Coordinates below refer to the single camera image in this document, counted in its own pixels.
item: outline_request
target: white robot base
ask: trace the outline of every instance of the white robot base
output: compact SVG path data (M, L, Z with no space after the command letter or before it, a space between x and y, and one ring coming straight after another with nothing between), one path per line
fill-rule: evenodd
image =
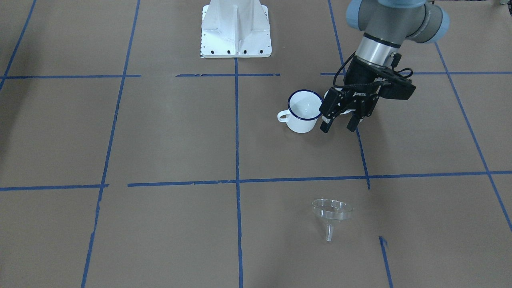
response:
M211 0L203 7L201 57L269 57L268 8L259 0Z

